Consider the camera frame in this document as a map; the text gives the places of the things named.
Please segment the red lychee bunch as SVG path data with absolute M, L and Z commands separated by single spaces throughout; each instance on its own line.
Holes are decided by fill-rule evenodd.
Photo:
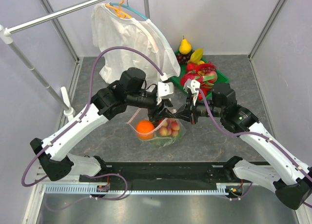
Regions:
M 161 119 L 158 126 L 158 134 L 161 137 L 177 137 L 181 129 L 180 123 L 175 119 Z

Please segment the clear pink-dotted zip bag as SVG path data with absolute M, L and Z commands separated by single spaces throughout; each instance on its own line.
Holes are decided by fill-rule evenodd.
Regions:
M 144 108 L 139 108 L 134 114 L 133 114 L 133 116 L 127 121 L 127 125 L 133 130 L 133 132 L 134 132 L 134 134 L 135 134 L 135 136 L 141 141 L 141 142 L 143 142 L 144 144 L 149 144 L 148 142 L 147 142 L 147 140 L 142 140 L 142 139 L 140 139 L 138 136 L 137 136 L 137 131 L 136 131 L 136 125 L 140 122 L 140 121 L 142 121 L 142 120 L 149 120 L 149 118 L 148 118 L 148 110 L 147 109 L 144 109 Z M 184 127 L 184 125 L 182 124 L 182 122 L 180 121 L 180 120 L 177 120 L 179 123 L 180 123 L 180 126 L 181 126 L 181 129 L 180 129 L 180 131 L 182 131 L 183 133 L 184 133 L 184 135 L 185 135 L 185 133 L 186 133 L 186 128 Z M 153 132 L 154 132 L 154 135 L 158 132 L 158 130 L 159 130 L 159 128 L 160 128 L 160 126 L 158 126 L 158 121 L 154 121 L 154 122 L 152 122 L 152 121 L 150 121 L 153 125 L 154 125 L 154 127 L 155 127 L 155 129 L 153 130 Z

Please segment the orange fruit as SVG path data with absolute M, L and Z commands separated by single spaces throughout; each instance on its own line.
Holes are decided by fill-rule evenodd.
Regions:
M 149 140 L 154 136 L 154 125 L 149 120 L 142 120 L 136 125 L 136 134 L 142 140 Z

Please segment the green lettuce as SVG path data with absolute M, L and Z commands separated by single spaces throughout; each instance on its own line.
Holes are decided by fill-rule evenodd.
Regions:
M 155 147 L 161 148 L 169 146 L 179 141 L 184 136 L 182 131 L 173 131 L 169 136 L 162 136 L 158 132 L 147 142 Z

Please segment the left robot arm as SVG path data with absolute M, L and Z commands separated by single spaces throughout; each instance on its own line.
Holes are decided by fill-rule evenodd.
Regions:
M 152 118 L 158 119 L 156 112 L 164 112 L 165 105 L 170 104 L 174 85 L 162 80 L 149 92 L 142 87 L 145 78 L 142 70 L 129 68 L 119 80 L 93 95 L 90 103 L 56 133 L 43 140 L 35 138 L 30 142 L 51 181 L 58 181 L 67 175 L 87 175 L 97 182 L 106 178 L 105 163 L 99 156 L 76 156 L 70 151 L 93 130 L 125 112 L 128 106 L 145 108 L 150 111 Z

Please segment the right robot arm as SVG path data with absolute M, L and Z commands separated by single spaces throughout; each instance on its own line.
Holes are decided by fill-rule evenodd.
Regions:
M 297 159 L 280 144 L 247 108 L 237 104 L 235 91 L 228 83 L 218 83 L 212 89 L 212 99 L 199 101 L 203 91 L 196 80 L 187 80 L 185 104 L 175 113 L 176 119 L 192 124 L 200 117 L 220 119 L 216 127 L 225 135 L 235 136 L 255 149 L 272 170 L 254 165 L 241 157 L 227 161 L 223 176 L 229 182 L 248 180 L 273 192 L 288 208 L 297 210 L 312 194 L 312 168 Z

